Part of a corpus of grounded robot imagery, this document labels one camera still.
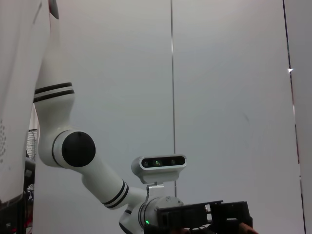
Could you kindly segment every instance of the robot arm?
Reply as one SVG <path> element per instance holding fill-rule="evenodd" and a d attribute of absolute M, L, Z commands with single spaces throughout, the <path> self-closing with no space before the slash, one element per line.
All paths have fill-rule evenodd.
<path fill-rule="evenodd" d="M 40 136 L 38 152 L 48 166 L 63 167 L 82 174 L 85 187 L 107 208 L 128 204 L 133 209 L 146 192 L 131 188 L 100 157 L 91 136 L 70 125 L 75 92 L 59 42 L 59 20 L 50 14 L 51 38 L 42 61 L 34 104 Z"/>

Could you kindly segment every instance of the white wall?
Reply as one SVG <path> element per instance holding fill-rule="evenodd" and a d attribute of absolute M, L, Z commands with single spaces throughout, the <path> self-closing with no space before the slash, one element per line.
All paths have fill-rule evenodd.
<path fill-rule="evenodd" d="M 259 233 L 303 234 L 282 1 L 173 9 L 177 196 L 246 200 Z"/>
<path fill-rule="evenodd" d="M 307 234 L 312 234 L 312 1 L 285 0 Z"/>
<path fill-rule="evenodd" d="M 132 160 L 174 150 L 170 3 L 62 0 L 58 7 L 77 98 L 72 123 L 94 138 L 121 178 L 145 188 Z M 109 211 L 79 174 L 37 159 L 35 234 L 122 233 L 125 208 Z"/>
<path fill-rule="evenodd" d="M 170 1 L 59 1 L 72 121 L 128 184 L 136 156 L 173 153 Z M 283 7 L 174 0 L 176 152 L 185 203 L 246 200 L 259 233 L 302 234 Z M 80 176 L 37 162 L 35 234 L 121 233 Z"/>

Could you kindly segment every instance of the camera lens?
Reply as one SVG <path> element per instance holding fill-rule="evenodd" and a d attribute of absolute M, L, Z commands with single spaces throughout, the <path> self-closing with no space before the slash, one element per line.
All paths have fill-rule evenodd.
<path fill-rule="evenodd" d="M 154 160 L 154 161 L 153 161 L 153 166 L 154 166 L 154 167 L 160 167 L 160 166 L 162 166 L 162 161 L 161 161 L 161 160 Z"/>

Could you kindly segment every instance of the hand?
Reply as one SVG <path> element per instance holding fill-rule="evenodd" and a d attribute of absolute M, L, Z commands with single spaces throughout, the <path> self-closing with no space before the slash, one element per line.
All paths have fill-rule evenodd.
<path fill-rule="evenodd" d="M 239 225 L 239 234 L 259 234 L 253 228 L 248 225 L 241 223 Z"/>

